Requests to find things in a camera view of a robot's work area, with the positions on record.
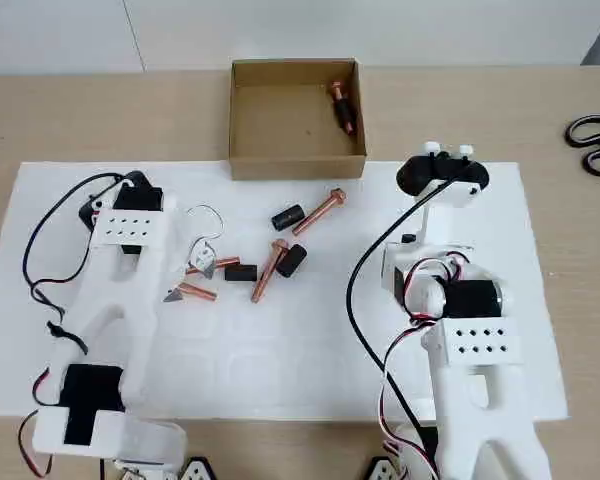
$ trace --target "copper screw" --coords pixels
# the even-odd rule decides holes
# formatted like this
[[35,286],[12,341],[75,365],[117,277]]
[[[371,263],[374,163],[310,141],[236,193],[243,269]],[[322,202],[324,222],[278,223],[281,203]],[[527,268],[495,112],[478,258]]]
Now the copper screw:
[[334,100],[342,100],[344,98],[342,95],[342,82],[335,81],[331,84],[331,95],[333,95]]
[[182,293],[186,293],[187,295],[195,295],[196,297],[204,298],[210,302],[215,302],[216,298],[218,297],[217,293],[210,292],[204,288],[196,287],[190,283],[181,283],[178,285],[178,290],[180,290]]
[[[344,95],[342,94],[342,82],[337,80],[332,82],[329,90],[331,90],[331,95],[333,96],[334,102],[344,98]],[[353,133],[353,125],[351,125],[351,122],[345,122],[344,131],[347,133],[347,135],[351,135]]]
[[276,265],[280,261],[280,259],[287,253],[289,249],[289,244],[286,240],[282,238],[278,238],[275,242],[271,244],[272,250],[271,255],[269,255],[269,260],[267,260],[267,264],[262,271],[262,275],[256,283],[256,287],[253,290],[253,295],[251,295],[251,301],[253,303],[258,303],[260,301],[260,297],[264,293],[264,289],[267,287],[267,283],[271,279],[271,275],[273,275],[273,270],[276,268]]
[[[221,258],[220,260],[216,261],[215,268],[224,268],[228,267],[229,265],[237,265],[238,263],[240,263],[240,257]],[[191,275],[192,273],[200,273],[200,270],[195,267],[187,269],[187,275]]]
[[331,190],[329,198],[327,198],[322,205],[311,212],[311,215],[296,225],[296,227],[292,230],[293,234],[295,236],[300,235],[333,207],[336,205],[342,205],[346,198],[347,194],[344,193],[342,189],[336,188],[335,190]]

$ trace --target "wooden table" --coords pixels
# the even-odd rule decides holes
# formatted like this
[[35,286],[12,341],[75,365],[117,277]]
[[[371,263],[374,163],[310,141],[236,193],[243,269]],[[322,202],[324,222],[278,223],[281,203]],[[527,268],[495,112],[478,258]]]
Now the wooden table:
[[[569,120],[600,112],[600,67],[374,68],[362,86],[375,159],[436,139],[521,164],[573,417],[538,430],[554,478],[600,478],[600,179],[561,138]],[[24,160],[226,158],[228,92],[228,72],[0,77],[0,223]],[[0,479],[30,478],[16,425],[0,418]],[[380,444],[373,424],[187,428],[191,452],[225,480],[358,479]],[[97,465],[61,459],[64,474],[95,478]]]

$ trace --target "white paper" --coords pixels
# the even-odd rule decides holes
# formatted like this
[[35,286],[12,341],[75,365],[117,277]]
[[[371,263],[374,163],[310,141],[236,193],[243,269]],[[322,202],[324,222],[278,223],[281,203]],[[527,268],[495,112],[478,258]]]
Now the white paper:
[[[218,256],[238,255],[260,267],[278,237],[302,244],[308,257],[296,274],[276,276],[262,301],[249,301],[252,284],[225,282],[222,274],[197,285],[218,293],[215,303],[189,297],[165,303],[155,339],[146,405],[139,413],[182,418],[371,420],[376,417],[380,371],[358,343],[345,312],[345,289],[360,255],[412,203],[395,184],[401,162],[368,162],[360,180],[233,182],[226,162],[26,163],[12,193],[0,237],[0,415],[22,415],[35,405],[31,384],[44,369],[53,340],[45,323],[54,313],[28,296],[22,254],[42,215],[72,185],[100,171],[140,169],[154,185],[177,192],[183,205],[208,204],[225,222],[213,242]],[[542,276],[516,164],[487,164],[491,183],[454,217],[454,243],[472,245],[472,261],[503,278],[515,297],[536,419],[561,419],[566,400]],[[339,186],[347,201],[299,238],[276,232],[270,218],[300,203],[317,206]],[[30,261],[34,278],[66,276],[86,248],[78,220],[83,190],[40,234]],[[416,215],[390,239],[413,233]],[[364,267],[354,310],[374,349],[383,353],[407,319],[380,285],[382,250]],[[48,286],[47,294],[69,306],[79,280]],[[90,345],[88,361],[124,365],[122,322]],[[419,339],[404,342],[392,360],[394,376],[419,418],[432,420],[426,352]],[[388,415],[402,418],[388,401]]]

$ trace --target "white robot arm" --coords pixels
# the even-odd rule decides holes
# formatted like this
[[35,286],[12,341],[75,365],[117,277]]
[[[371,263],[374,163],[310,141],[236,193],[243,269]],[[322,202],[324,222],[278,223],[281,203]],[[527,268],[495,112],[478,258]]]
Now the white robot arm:
[[[399,185],[416,201],[448,180],[447,172],[458,170],[454,162],[466,162],[473,153],[463,146],[455,159],[433,142],[425,150],[398,173]],[[470,263],[471,247],[450,245],[454,209],[476,199],[489,181],[486,169],[474,165],[426,204],[422,228],[410,242],[386,246],[382,283],[414,325],[433,324],[422,346],[429,354],[436,409],[438,477],[550,480],[529,409],[511,295],[502,280]],[[477,378],[485,387],[478,396]],[[410,426],[399,432],[420,441]],[[480,477],[476,462],[485,445],[497,460]],[[400,448],[400,462],[411,480],[431,478],[422,457],[408,445]]]
[[[41,453],[114,459],[135,470],[175,472],[187,438],[176,424],[126,411],[143,384],[162,302],[185,276],[193,238],[173,195],[132,172],[86,205],[94,221],[88,261],[62,328],[82,341],[56,339],[33,436]],[[80,363],[112,321],[123,321],[129,358],[119,367]]]

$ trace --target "open cardboard box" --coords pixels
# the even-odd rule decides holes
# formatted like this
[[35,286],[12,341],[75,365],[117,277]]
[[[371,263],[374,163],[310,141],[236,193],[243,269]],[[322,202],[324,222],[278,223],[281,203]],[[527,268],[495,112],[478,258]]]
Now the open cardboard box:
[[[356,134],[338,125],[329,85],[343,81]],[[239,60],[231,71],[234,180],[358,178],[367,148],[353,59]]]

